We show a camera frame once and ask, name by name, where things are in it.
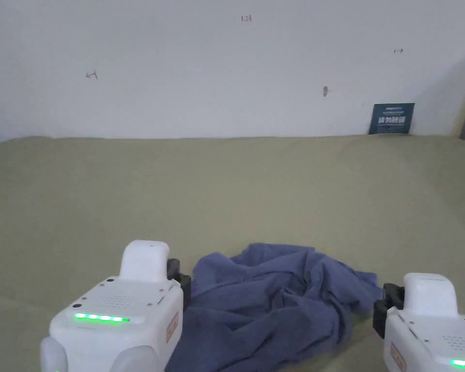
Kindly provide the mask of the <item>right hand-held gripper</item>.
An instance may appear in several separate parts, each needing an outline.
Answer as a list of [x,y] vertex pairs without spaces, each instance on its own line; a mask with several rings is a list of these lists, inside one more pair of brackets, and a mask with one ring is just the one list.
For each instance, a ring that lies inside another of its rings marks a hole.
[[465,372],[465,315],[453,284],[439,274],[409,273],[386,283],[374,303],[373,328],[383,339],[389,372]]

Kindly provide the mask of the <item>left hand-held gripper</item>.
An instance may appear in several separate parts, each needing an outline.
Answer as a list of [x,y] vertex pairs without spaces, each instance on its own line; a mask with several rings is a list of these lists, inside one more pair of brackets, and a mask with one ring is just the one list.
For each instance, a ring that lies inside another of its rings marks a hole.
[[56,314],[43,372],[163,372],[181,338],[191,278],[164,242],[136,240],[120,272]]

